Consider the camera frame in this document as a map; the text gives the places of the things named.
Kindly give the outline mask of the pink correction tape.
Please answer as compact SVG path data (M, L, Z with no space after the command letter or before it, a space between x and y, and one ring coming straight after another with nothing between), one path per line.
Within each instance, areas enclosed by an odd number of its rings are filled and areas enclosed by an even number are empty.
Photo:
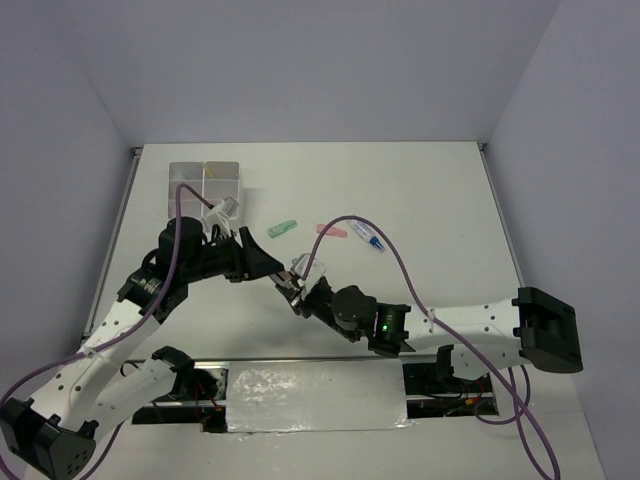
M348 236L348 232L340 227L327 227L325 224L318 224L316 226L316 232L320 234L323 231L325 231L325 235L329 237L346 238Z

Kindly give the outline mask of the clear glue bottle blue cap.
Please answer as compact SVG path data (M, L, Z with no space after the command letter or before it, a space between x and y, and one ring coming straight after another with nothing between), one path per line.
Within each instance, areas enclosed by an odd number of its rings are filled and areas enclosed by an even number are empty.
M377 237L377 234L366 223L359 220L349 220L349 227L367 244L371 245L377 251L384 251L385 247Z

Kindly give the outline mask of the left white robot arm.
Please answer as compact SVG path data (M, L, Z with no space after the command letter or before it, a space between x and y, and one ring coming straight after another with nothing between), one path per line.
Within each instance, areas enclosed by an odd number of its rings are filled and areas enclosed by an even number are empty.
M1 431L8 449L49 479L73 479L97 443L144 404L164 395L189 396L194 360L181 350L156 350L136 371L114 382L133 351L188 297L190 284L222 276L252 281L284 269L247 228L207 239L201 222L176 217L158 246L118 290L107 316L76 354L50 365L48 383L20 400L1 400Z

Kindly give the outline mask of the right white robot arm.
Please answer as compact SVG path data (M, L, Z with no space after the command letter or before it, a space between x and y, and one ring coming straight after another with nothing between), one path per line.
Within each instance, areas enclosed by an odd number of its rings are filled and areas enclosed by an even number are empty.
M355 285L335 291L323 276L305 282L281 272L271 279L296 315L320 320L351 343L365 341L376 355L435 356L435 380L446 391L527 364L552 374L583 369L575 309L535 287L495 303L423 312L383 303Z

